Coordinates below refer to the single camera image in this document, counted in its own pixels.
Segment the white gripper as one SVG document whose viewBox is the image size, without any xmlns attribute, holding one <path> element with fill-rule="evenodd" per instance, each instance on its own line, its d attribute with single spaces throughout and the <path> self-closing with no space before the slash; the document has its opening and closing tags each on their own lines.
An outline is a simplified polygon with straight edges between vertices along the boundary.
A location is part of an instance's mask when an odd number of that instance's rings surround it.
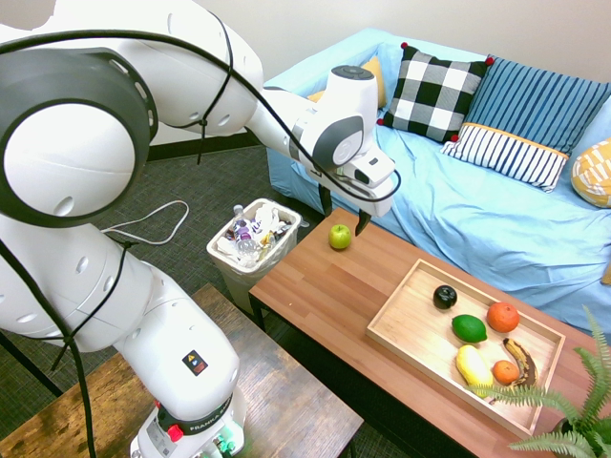
<svg viewBox="0 0 611 458">
<path fill-rule="evenodd" d="M 371 217 L 384 216 L 391 207 L 394 187 L 391 175 L 395 162 L 378 147 L 357 154 L 351 161 L 326 174 L 309 168 L 318 185 L 323 214 L 332 213 L 331 193 L 350 201 L 359 209 L 354 235 L 360 236 Z"/>
</svg>

